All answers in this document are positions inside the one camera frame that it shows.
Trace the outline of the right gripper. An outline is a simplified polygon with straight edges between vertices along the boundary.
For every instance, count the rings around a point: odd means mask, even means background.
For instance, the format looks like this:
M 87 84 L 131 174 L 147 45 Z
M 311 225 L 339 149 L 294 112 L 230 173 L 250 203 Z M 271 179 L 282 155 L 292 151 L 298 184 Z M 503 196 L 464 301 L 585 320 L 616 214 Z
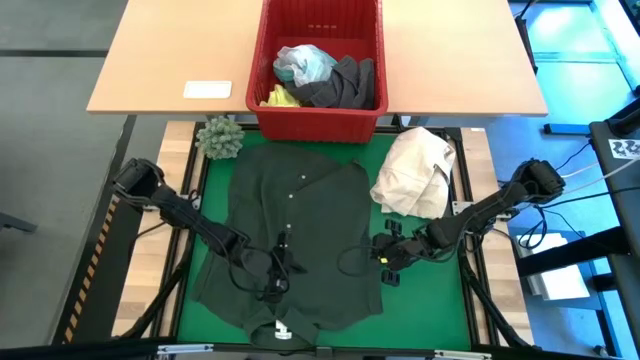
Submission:
M 373 237 L 373 255 L 388 259 L 381 281 L 389 286 L 400 285 L 400 274 L 391 270 L 402 270 L 412 266 L 418 260 L 434 261 L 440 244 L 424 232 L 414 232 L 411 237 L 402 235 L 402 224 L 392 219 L 385 220 L 385 228 L 390 234 L 379 233 Z

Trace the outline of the dark green button shirt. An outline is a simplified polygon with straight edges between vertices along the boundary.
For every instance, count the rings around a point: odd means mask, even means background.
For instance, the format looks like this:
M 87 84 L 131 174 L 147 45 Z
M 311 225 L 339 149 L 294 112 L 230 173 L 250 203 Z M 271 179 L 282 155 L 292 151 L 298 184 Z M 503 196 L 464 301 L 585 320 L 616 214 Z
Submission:
M 324 331 L 345 330 L 382 311 L 378 267 L 369 242 L 371 200 L 366 170 L 299 146 L 263 143 L 243 149 L 228 188 L 227 226 L 271 250 L 288 232 L 288 249 L 305 267 L 290 275 L 280 302 L 267 302 L 236 289 L 224 260 L 209 252 L 191 289 L 193 305 L 212 331 L 226 325 L 247 342 L 273 350 L 316 344 Z M 242 269 L 235 278 L 248 287 Z M 274 337 L 275 321 L 292 333 Z

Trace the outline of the red plastic laundry bin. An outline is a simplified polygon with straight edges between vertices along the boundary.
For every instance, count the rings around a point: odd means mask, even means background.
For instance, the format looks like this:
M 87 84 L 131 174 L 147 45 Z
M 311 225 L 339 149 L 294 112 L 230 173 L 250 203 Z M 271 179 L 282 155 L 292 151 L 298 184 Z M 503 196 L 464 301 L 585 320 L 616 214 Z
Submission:
M 371 59 L 373 108 L 262 107 L 278 82 L 277 52 L 302 44 L 337 60 Z M 245 102 L 270 140 L 369 142 L 388 109 L 382 0 L 263 0 Z

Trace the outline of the cream folded garment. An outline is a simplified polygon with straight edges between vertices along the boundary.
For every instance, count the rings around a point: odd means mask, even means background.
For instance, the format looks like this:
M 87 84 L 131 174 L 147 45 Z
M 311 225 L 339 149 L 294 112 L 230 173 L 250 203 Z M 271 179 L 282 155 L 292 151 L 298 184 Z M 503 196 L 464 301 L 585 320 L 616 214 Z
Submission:
M 370 190 L 384 213 L 424 219 L 444 215 L 456 152 L 419 127 L 396 137 Z

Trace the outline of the pale green artificial plant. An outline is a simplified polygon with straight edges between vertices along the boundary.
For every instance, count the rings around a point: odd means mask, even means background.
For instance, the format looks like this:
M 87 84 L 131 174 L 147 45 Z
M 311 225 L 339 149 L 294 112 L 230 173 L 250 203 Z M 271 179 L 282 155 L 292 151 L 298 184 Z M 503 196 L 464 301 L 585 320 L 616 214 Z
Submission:
M 236 158 L 243 147 L 245 132 L 226 116 L 208 120 L 196 133 L 196 147 L 212 160 Z

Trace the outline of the yellow garment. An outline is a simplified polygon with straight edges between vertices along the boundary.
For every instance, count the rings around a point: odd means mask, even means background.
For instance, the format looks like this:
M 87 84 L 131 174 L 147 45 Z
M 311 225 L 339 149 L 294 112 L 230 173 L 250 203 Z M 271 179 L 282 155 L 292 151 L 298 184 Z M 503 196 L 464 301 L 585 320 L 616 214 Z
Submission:
M 260 102 L 261 107 L 300 107 L 300 102 L 293 97 L 285 87 L 275 84 L 266 101 Z

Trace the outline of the white box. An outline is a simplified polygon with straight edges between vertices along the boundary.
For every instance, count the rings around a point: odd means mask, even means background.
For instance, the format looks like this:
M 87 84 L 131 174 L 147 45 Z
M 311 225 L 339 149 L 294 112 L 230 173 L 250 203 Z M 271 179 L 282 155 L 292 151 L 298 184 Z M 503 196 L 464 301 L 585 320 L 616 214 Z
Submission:
M 551 248 L 566 245 L 568 241 L 560 233 L 534 234 L 518 237 L 517 248 L 521 258 L 538 254 Z M 545 301 L 588 298 L 589 291 L 577 265 L 569 265 L 526 277 L 533 295 Z

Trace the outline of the dark grey garment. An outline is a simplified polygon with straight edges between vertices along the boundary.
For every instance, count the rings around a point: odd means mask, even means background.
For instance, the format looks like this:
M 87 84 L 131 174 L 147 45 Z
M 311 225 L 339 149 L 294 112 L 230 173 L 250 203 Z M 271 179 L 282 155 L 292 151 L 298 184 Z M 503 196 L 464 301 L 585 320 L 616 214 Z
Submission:
M 328 80 L 302 86 L 287 82 L 285 89 L 307 107 L 374 110 L 375 62 L 345 56 L 332 68 Z

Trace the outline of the yellow black hazard strip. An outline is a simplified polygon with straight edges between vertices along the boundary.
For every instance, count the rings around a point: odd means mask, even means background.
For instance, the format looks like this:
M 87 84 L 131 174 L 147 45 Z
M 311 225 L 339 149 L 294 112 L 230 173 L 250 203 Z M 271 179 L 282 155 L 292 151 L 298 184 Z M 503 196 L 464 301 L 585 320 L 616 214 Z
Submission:
M 113 196 L 106 209 L 106 214 L 102 219 L 102 223 L 98 227 L 98 233 L 92 238 L 93 244 L 89 246 L 89 257 L 86 265 L 80 266 L 80 284 L 76 291 L 72 291 L 72 303 L 70 315 L 66 318 L 64 332 L 62 334 L 62 344 L 70 344 L 73 340 L 75 330 L 80 321 L 84 303 L 88 297 L 88 293 L 97 271 L 100 256 L 105 247 L 107 234 L 109 232 L 111 221 L 118 205 L 119 199 Z

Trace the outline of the white rectangular card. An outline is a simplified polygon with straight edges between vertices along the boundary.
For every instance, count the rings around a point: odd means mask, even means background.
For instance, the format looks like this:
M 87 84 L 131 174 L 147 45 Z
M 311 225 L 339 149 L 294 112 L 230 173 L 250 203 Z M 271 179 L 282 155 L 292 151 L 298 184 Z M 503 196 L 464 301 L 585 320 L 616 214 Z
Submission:
M 228 99 L 231 96 L 231 81 L 187 81 L 183 97 L 186 99 Z

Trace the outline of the pale blue white garment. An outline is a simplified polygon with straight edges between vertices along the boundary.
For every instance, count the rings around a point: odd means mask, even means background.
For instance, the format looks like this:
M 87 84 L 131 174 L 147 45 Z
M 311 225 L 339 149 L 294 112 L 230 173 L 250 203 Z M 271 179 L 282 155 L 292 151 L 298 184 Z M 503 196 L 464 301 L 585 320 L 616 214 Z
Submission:
M 282 82 L 296 87 L 327 81 L 337 61 L 328 53 L 310 44 L 282 47 L 273 61 L 273 71 Z

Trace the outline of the white fiducial marker card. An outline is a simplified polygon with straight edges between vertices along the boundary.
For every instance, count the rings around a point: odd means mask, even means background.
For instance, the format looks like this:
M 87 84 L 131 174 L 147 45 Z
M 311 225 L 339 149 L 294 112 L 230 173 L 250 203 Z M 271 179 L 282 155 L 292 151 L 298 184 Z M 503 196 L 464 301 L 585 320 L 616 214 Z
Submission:
M 615 159 L 633 160 L 640 158 L 640 140 L 636 139 L 609 139 L 611 155 Z

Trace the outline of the dark chair leg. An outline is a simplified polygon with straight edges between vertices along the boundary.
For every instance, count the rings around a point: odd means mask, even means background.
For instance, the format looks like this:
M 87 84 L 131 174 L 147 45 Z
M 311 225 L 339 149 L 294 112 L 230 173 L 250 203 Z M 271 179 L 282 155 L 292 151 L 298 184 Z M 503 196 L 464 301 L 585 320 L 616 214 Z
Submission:
M 15 229 L 25 233 L 34 233 L 37 226 L 23 219 L 0 212 L 0 230 L 2 229 Z

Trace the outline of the silver metal bracket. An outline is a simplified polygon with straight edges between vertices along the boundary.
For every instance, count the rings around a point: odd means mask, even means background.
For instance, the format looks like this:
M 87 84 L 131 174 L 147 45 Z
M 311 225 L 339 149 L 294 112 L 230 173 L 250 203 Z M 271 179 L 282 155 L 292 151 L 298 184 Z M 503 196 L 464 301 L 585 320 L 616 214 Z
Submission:
M 433 358 L 445 360 L 493 360 L 490 353 L 452 350 L 435 350 Z
M 172 344 L 159 345 L 157 347 L 157 356 L 170 356 L 192 353 L 206 353 L 214 350 L 213 344 Z

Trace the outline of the black table frame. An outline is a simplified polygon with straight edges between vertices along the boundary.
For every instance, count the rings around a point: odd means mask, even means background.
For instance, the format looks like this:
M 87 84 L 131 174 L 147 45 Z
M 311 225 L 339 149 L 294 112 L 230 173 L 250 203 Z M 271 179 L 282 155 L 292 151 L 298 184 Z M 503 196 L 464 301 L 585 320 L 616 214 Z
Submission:
M 157 165 L 164 171 L 167 184 L 186 197 L 194 192 L 203 192 L 202 172 L 205 160 L 195 146 L 196 134 L 203 127 L 202 122 L 169 122 L 158 155 Z M 466 165 L 466 161 L 472 155 L 472 147 L 475 145 L 475 141 L 471 138 L 472 131 L 471 128 L 440 130 L 442 137 L 455 148 L 456 152 L 456 164 L 452 170 L 455 199 L 470 200 L 473 197 L 471 193 L 473 180 Z M 187 230 L 172 228 L 168 225 L 154 230 L 151 235 L 157 240 L 167 241 L 166 259 L 162 280 L 159 283 L 160 286 L 164 286 L 168 283 L 169 275 L 175 271 L 182 255 L 191 252 L 188 249 L 191 235 Z M 145 331 L 147 335 L 168 336 L 171 333 L 171 327 L 178 320 L 174 308 L 182 299 L 180 292 L 185 284 L 184 281 L 177 283 Z

